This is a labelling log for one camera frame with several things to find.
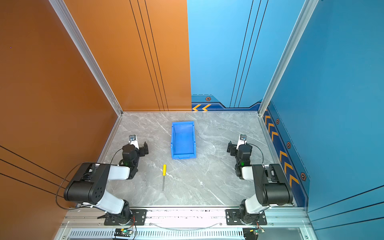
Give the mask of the yellow handle screwdriver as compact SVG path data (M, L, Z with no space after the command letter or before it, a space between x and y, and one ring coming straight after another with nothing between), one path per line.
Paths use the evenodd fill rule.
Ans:
M162 183L162 193L164 193L165 191L165 179L166 179L166 175L167 175L167 165L164 164L163 165L163 183Z

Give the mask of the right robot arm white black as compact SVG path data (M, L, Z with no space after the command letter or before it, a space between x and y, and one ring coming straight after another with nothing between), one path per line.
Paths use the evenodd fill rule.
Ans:
M264 212L272 207L291 205L294 194L279 164L251 164L253 145L229 142L227 152L236 159L235 172L241 180L254 183L255 193L242 200L237 214L230 214L233 222L244 225L266 224Z

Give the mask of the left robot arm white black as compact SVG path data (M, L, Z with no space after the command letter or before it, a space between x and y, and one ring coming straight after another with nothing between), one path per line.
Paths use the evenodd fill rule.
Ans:
M149 153L149 147L147 143L140 147L137 141L131 141L122 150L123 159L117 165L82 163L64 191L66 201L103 211L98 218L104 219L106 226L135 223L129 202L114 196L106 187L109 181L133 179L139 160Z

